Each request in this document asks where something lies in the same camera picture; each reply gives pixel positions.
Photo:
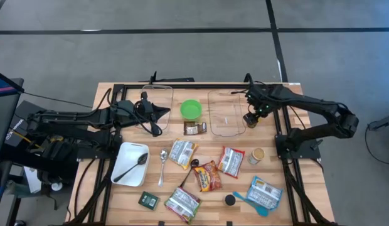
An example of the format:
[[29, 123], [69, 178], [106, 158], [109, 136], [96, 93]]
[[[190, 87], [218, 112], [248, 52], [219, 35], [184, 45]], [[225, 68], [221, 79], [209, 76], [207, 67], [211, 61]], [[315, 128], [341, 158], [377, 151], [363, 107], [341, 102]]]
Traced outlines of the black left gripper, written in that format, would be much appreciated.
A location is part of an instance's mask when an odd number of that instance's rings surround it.
[[140, 100], [134, 104], [134, 116], [140, 123], [168, 123], [170, 110], [168, 107], [156, 106], [148, 100]]

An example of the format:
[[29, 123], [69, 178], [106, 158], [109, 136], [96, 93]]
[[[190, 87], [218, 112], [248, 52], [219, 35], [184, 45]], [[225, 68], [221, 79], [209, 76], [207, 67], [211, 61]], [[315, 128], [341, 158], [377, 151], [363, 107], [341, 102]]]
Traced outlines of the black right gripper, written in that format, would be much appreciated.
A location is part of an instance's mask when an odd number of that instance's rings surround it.
[[245, 94], [247, 98], [247, 113], [244, 117], [251, 115], [250, 106], [254, 109], [254, 116], [256, 121], [259, 121], [261, 117], [267, 117], [272, 112], [272, 106], [270, 100], [268, 100], [264, 94], [264, 91], [257, 85], [252, 85], [248, 88]]

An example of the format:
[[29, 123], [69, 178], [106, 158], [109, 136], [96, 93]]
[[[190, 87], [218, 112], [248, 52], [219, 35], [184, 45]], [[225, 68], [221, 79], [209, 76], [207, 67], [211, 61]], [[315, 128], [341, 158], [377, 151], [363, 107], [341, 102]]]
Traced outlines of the yellow-lid spice jar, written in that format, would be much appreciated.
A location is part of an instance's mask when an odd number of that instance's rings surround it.
[[249, 128], [254, 128], [258, 124], [258, 121], [256, 121], [256, 118], [252, 112], [249, 117], [243, 116], [243, 120], [246, 122], [246, 125]]

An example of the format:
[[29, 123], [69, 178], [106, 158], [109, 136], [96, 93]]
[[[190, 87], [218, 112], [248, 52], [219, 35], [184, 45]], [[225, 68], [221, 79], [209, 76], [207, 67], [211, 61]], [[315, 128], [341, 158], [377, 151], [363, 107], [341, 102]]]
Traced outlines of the tan-lid spice jar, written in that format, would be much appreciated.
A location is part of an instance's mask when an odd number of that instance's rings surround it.
[[254, 149], [249, 157], [248, 157], [248, 162], [252, 165], [256, 165], [259, 163], [261, 160], [263, 160], [265, 157], [265, 152], [262, 148], [256, 148]]

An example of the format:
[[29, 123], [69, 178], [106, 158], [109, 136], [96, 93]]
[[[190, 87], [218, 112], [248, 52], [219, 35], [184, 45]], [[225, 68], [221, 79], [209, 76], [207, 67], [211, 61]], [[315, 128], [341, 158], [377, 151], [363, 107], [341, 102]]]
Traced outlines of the red yellow ramen packet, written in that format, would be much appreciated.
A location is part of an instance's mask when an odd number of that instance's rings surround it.
[[222, 188], [221, 178], [214, 161], [194, 167], [194, 172], [200, 186], [200, 192], [209, 192]]

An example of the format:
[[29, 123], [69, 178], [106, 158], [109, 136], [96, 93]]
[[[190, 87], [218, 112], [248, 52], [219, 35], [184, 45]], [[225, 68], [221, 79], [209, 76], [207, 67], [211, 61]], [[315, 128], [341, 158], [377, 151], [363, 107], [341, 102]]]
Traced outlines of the blue ramen packet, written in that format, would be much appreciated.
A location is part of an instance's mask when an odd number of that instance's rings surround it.
[[275, 210], [282, 198], [283, 189], [276, 188], [258, 176], [254, 176], [246, 194], [246, 199], [266, 208]]

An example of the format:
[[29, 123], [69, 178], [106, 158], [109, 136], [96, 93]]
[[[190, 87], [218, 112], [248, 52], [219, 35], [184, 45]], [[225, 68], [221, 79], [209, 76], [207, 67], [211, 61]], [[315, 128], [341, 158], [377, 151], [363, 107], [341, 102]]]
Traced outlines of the orange red noodle packet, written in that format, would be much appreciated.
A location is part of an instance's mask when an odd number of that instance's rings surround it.
[[164, 206], [174, 212], [183, 222], [190, 224], [201, 205], [201, 199], [182, 187], [177, 187], [164, 202]]

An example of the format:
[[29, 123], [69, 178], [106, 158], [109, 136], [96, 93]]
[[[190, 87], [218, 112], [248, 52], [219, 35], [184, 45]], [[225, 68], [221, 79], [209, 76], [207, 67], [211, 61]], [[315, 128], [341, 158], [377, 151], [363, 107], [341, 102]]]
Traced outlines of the teal plastic spoon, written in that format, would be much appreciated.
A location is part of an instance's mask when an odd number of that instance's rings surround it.
[[256, 204], [255, 202], [252, 202], [246, 198], [244, 198], [243, 196], [241, 196], [241, 194], [239, 194], [238, 192], [234, 191], [232, 193], [233, 196], [235, 196], [236, 198], [239, 198], [240, 200], [244, 201], [245, 203], [249, 204], [251, 207], [253, 207], [256, 212], [262, 216], [262, 217], [267, 217], [268, 216], [268, 210], [266, 208], [264, 208], [263, 206], [260, 206], [258, 204]]

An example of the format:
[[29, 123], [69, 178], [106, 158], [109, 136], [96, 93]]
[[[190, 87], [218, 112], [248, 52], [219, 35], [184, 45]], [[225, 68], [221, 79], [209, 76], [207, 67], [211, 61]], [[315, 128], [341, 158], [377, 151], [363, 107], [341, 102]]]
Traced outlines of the silver metal spoon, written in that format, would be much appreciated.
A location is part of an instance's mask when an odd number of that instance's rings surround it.
[[164, 173], [164, 165], [166, 160], [168, 159], [168, 152], [166, 149], [162, 149], [160, 152], [160, 160], [161, 160], [161, 171], [160, 171], [160, 177], [158, 181], [158, 186], [163, 186], [163, 173]]

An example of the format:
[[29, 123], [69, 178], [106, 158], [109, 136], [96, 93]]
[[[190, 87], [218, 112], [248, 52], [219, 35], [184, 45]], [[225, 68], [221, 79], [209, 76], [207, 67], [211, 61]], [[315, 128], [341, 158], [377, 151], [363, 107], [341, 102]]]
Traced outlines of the white rectangular dish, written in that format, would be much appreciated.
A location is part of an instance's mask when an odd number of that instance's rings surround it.
[[[121, 180], [114, 182], [114, 178], [127, 171], [129, 168], [137, 163], [137, 159], [142, 154], [148, 154], [147, 161], [143, 165], [136, 166], [129, 173], [127, 173]], [[145, 144], [136, 144], [124, 142], [120, 146], [115, 166], [111, 175], [112, 183], [116, 185], [125, 185], [138, 187], [144, 183], [147, 168], [150, 162], [149, 148]]]

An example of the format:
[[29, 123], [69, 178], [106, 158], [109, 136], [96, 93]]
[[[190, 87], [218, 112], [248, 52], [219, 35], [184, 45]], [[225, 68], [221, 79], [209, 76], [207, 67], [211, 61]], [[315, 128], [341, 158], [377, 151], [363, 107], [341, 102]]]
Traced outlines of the dark green tea packet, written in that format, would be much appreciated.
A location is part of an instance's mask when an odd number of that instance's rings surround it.
[[151, 193], [148, 193], [146, 191], [143, 191], [142, 195], [138, 201], [138, 204], [140, 204], [143, 207], [146, 207], [150, 210], [155, 210], [158, 202], [159, 202], [159, 197], [157, 197]]

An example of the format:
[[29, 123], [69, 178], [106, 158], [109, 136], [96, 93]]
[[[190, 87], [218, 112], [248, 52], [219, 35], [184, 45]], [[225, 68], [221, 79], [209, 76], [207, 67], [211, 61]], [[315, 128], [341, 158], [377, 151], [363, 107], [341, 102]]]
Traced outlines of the grey metal stand foot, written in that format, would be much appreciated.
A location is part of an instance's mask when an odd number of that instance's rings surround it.
[[368, 124], [368, 129], [370, 131], [377, 131], [383, 127], [389, 127], [389, 116], [382, 118], [379, 121], [374, 121]]

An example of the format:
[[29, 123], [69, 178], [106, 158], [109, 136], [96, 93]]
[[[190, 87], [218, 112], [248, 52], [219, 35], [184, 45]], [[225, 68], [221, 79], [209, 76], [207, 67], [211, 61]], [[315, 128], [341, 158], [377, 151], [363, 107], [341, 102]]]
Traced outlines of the black case white lettering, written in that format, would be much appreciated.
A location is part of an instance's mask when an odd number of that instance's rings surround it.
[[10, 130], [6, 135], [5, 143], [17, 148], [27, 148], [29, 146], [29, 142], [18, 136], [16, 134], [17, 132], [30, 141], [36, 141], [37, 145], [42, 144], [42, 139], [35, 138], [26, 132], [28, 123], [25, 121], [29, 114], [36, 113], [40, 110], [42, 110], [42, 108], [38, 105], [25, 100], [22, 101], [15, 110], [13, 119], [10, 123]]

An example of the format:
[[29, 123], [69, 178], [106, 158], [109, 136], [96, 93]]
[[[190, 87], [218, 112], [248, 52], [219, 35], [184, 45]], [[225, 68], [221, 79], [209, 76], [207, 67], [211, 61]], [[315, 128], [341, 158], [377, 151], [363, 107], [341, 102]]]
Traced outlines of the white paper box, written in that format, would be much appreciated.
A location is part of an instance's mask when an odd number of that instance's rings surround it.
[[24, 166], [24, 174], [28, 181], [30, 193], [37, 193], [41, 190], [41, 181], [38, 179], [38, 172], [34, 168]]

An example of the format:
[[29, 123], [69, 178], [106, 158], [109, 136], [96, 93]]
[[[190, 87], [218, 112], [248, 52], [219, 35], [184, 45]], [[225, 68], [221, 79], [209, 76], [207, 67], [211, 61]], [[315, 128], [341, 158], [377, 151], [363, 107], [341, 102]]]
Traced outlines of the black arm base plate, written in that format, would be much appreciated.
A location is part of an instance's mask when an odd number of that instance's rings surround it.
[[321, 157], [319, 145], [322, 140], [304, 141], [297, 149], [290, 149], [285, 143], [286, 137], [286, 135], [275, 137], [277, 155], [280, 159], [319, 159]]
[[77, 151], [78, 159], [115, 159], [117, 153], [114, 149], [105, 147], [80, 148]]

